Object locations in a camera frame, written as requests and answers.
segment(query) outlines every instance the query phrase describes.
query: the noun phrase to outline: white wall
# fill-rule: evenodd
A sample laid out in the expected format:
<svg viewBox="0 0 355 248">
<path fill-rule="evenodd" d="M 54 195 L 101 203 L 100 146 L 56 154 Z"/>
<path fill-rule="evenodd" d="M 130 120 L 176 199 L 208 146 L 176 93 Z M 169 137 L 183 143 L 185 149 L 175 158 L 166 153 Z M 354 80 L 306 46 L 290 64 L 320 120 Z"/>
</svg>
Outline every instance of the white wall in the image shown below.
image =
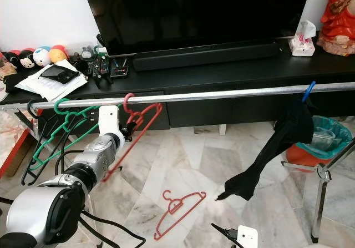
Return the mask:
<svg viewBox="0 0 355 248">
<path fill-rule="evenodd" d="M 327 0 L 307 0 L 302 19 L 318 29 Z M 87 0 L 0 0 L 0 49 L 96 44 L 99 33 Z"/>
<path fill-rule="evenodd" d="M 313 22 L 317 30 L 322 28 L 321 17 L 326 9 L 328 0 L 307 0 L 300 21 L 305 19 Z"/>
</svg>

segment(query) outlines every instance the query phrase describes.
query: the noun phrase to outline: green hanger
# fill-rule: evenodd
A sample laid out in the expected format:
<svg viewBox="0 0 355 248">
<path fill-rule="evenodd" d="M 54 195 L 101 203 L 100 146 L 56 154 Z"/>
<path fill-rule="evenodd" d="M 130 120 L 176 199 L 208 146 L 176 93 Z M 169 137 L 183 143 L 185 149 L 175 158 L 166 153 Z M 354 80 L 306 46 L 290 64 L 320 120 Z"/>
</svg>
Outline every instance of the green hanger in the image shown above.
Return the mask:
<svg viewBox="0 0 355 248">
<path fill-rule="evenodd" d="M 95 106 L 92 106 L 92 107 L 85 108 L 84 110 L 82 110 L 82 111 L 80 111 L 80 112 L 74 112 L 74 111 L 64 111 L 64 112 L 63 112 L 63 111 L 60 111 L 60 110 L 58 109 L 58 105 L 59 105 L 60 103 L 64 102 L 64 101 L 68 101 L 68 100 L 69 100 L 68 98 L 62 98 L 62 99 L 58 100 L 58 101 L 55 103 L 55 105 L 54 105 L 54 111 L 55 111 L 57 114 L 59 114 L 59 115 L 65 115 L 65 120 L 64 120 L 64 122 L 63 122 L 59 127 L 56 128 L 56 130 L 55 130 L 54 132 L 51 133 L 50 138 L 49 138 L 47 141 L 43 142 L 43 143 L 41 144 L 41 146 L 37 149 L 37 151 L 34 153 L 33 159 L 36 160 L 36 162 L 37 162 L 38 164 L 36 164 L 36 166 L 30 168 L 30 170 L 36 170 L 36 169 L 38 169 L 40 166 L 42 166 L 43 164 L 47 163 L 48 161 L 50 161 L 51 159 L 55 158 L 57 155 L 60 154 L 60 151 L 58 151 L 58 152 L 56 152 L 55 154 L 53 154 L 52 156 L 48 157 L 48 158 L 45 159 L 45 160 L 40 160 L 40 159 L 38 158 L 39 153 L 42 151 L 42 149 L 43 149 L 47 144 L 50 144 L 50 143 L 53 141 L 53 139 L 54 139 L 54 137 L 55 137 L 55 135 L 56 135 L 57 132 L 59 132 L 61 129 L 63 129 L 66 133 L 69 132 L 69 129 L 67 128 L 67 125 L 68 125 L 68 123 L 69 123 L 69 117 L 70 117 L 70 116 L 76 116 L 76 117 L 78 117 L 78 116 L 83 116 L 83 118 L 88 118 L 86 112 L 88 112 L 88 111 L 90 111 L 90 110 L 92 110 L 92 109 L 98 109 L 98 108 L 100 107 L 100 106 L 98 106 L 98 105 L 95 105 Z M 84 122 L 86 122 L 86 120 L 80 122 L 75 128 L 77 128 L 78 126 L 82 125 Z M 80 136 L 77 140 L 75 140 L 74 142 L 68 144 L 68 145 L 64 148 L 64 150 L 67 150 L 67 149 L 70 148 L 72 145 L 76 144 L 78 141 L 81 141 L 85 136 L 87 136 L 89 133 L 91 133 L 98 125 L 99 125 L 99 124 L 96 123 L 92 128 L 90 128 L 86 133 L 84 133 L 82 136 Z"/>
</svg>

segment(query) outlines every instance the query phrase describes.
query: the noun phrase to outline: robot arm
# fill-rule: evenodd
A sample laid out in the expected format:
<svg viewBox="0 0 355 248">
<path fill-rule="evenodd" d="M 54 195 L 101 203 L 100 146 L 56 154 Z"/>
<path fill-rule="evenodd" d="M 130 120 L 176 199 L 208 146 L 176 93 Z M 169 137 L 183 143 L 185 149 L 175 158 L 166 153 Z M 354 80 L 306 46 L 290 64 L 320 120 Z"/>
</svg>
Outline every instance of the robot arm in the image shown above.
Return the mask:
<svg viewBox="0 0 355 248">
<path fill-rule="evenodd" d="M 99 109 L 99 136 L 64 173 L 22 192 L 10 207 L 1 248 L 32 248 L 66 242 L 76 232 L 85 200 L 123 148 L 118 108 Z"/>
</svg>

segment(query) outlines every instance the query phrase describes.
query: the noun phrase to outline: plastic bag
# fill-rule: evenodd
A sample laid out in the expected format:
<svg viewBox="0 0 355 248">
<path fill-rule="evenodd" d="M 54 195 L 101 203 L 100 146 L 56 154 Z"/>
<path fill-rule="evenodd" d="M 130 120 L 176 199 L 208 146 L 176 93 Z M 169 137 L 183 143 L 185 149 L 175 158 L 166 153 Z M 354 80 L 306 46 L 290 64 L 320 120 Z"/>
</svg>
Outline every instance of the plastic bag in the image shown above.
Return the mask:
<svg viewBox="0 0 355 248">
<path fill-rule="evenodd" d="M 313 116 L 313 123 L 312 143 L 297 146 L 317 158 L 333 158 L 352 140 L 351 132 L 334 119 Z"/>
</svg>

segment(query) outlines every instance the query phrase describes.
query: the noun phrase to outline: pink hanger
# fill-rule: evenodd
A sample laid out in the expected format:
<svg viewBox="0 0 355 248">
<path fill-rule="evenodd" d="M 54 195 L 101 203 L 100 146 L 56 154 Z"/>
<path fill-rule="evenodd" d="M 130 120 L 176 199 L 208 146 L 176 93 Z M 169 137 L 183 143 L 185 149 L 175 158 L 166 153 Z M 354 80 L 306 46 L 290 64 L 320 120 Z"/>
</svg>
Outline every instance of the pink hanger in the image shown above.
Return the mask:
<svg viewBox="0 0 355 248">
<path fill-rule="evenodd" d="M 168 233 L 169 230 L 171 230 L 173 227 L 175 227 L 175 225 L 177 223 L 179 223 L 184 217 L 186 217 L 199 203 L 201 203 L 201 201 L 206 198 L 207 194 L 202 191 L 202 192 L 195 192 L 192 194 L 188 194 L 187 196 L 184 196 L 181 199 L 174 199 L 172 200 L 171 198 L 167 198 L 165 196 L 165 193 L 171 193 L 170 190 L 165 190 L 163 192 L 163 198 L 167 201 L 170 201 L 170 204 L 168 206 L 168 210 L 165 212 L 165 214 L 161 217 L 158 225 L 156 226 L 156 233 L 154 233 L 154 240 L 158 241 L 161 237 L 163 237 L 166 233 Z M 184 199 L 193 196 L 193 195 L 199 195 L 201 197 L 201 199 L 195 204 L 193 205 L 193 207 L 191 207 L 181 218 L 179 218 L 174 224 L 172 224 L 167 230 L 165 230 L 163 233 L 160 233 L 159 231 L 159 226 L 161 224 L 161 222 L 165 219 L 166 215 L 169 213 L 170 215 L 172 215 L 173 213 L 175 213 L 180 207 L 183 206 L 184 204 Z"/>
</svg>

